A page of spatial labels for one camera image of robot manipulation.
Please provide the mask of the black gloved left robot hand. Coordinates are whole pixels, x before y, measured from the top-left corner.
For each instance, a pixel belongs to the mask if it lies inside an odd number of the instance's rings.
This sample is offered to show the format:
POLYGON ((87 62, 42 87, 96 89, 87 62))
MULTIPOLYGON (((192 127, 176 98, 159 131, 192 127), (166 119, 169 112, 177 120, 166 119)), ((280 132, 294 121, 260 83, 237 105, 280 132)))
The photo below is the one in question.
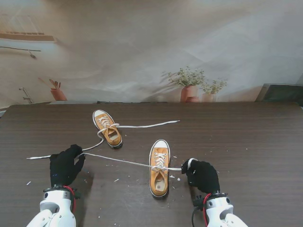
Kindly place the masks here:
POLYGON ((82 170, 85 156, 82 148, 76 144, 71 145, 65 151, 52 154, 50 159, 50 181, 51 186, 69 186, 82 170))

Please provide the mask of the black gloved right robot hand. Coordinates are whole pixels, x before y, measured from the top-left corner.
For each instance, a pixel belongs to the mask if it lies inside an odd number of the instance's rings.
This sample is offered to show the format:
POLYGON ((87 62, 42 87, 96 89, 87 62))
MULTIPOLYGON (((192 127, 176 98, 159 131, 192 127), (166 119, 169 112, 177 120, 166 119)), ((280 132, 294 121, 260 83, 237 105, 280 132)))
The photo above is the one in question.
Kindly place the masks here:
POLYGON ((220 191, 216 169, 208 162, 190 158, 181 167, 181 173, 186 174, 190 186, 196 187, 203 193, 220 191))

